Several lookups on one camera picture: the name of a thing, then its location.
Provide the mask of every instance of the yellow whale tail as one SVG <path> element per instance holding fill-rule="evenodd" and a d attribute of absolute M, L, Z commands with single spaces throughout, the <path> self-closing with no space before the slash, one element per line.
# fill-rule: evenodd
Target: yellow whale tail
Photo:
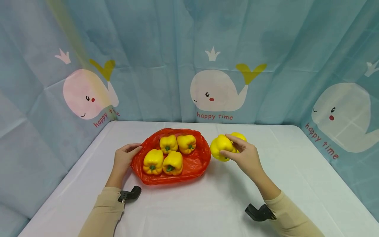
<path fill-rule="evenodd" d="M 96 69 L 103 75 L 109 82 L 111 80 L 112 71 L 116 65 L 114 60 L 109 60 L 105 63 L 104 68 L 100 66 L 95 60 L 90 59 L 89 62 L 96 67 Z"/>
<path fill-rule="evenodd" d="M 241 63 L 236 65 L 236 68 L 242 73 L 246 85 L 249 85 L 254 78 L 266 69 L 266 67 L 267 64 L 261 64 L 251 72 L 250 68 L 246 64 Z"/>

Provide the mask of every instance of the curtain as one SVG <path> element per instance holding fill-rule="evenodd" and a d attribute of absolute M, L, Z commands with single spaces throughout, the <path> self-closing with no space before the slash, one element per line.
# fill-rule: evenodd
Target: curtain
<path fill-rule="evenodd" d="M 0 233 L 113 120 L 296 125 L 379 220 L 378 22 L 375 0 L 1 0 Z"/>

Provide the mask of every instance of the sleeve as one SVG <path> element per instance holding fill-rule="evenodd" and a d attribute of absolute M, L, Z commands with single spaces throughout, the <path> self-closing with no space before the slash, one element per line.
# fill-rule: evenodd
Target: sleeve
<path fill-rule="evenodd" d="M 274 213 L 276 220 L 270 220 L 282 237 L 324 237 L 317 226 L 287 197 L 283 191 L 273 200 L 264 200 Z"/>
<path fill-rule="evenodd" d="M 106 187 L 97 197 L 94 208 L 84 223 L 79 237 L 113 237 L 114 229 L 124 212 L 124 203 L 117 201 L 121 189 Z"/>

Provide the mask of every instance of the white table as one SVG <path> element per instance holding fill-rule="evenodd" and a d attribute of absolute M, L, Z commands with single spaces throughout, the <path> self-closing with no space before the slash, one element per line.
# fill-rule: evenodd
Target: white table
<path fill-rule="evenodd" d="M 198 130 L 210 142 L 222 133 L 240 132 L 257 146 L 271 179 L 329 237 L 379 236 L 379 224 L 303 132 L 295 126 L 110 122 L 29 222 L 20 237 L 77 236 L 104 187 L 117 148 L 143 142 L 165 128 Z M 193 181 L 146 186 L 129 173 L 124 190 L 142 188 L 125 206 L 115 237 L 276 236 L 268 221 L 251 220 L 244 210 L 263 200 L 233 162 L 212 158 Z"/>

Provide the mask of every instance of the black clip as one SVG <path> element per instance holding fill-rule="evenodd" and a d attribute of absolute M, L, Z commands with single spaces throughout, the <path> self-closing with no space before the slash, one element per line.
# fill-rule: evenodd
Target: black clip
<path fill-rule="evenodd" d="M 246 214 L 249 215 L 255 221 L 265 221 L 267 219 L 276 220 L 276 216 L 273 212 L 264 204 L 259 210 L 253 205 L 249 204 L 245 209 Z"/>
<path fill-rule="evenodd" d="M 133 189 L 128 192 L 128 191 L 121 191 L 120 198 L 118 199 L 119 202 L 125 202 L 125 200 L 136 200 L 138 199 L 139 195 L 141 194 L 141 187 L 139 186 L 134 186 Z"/>

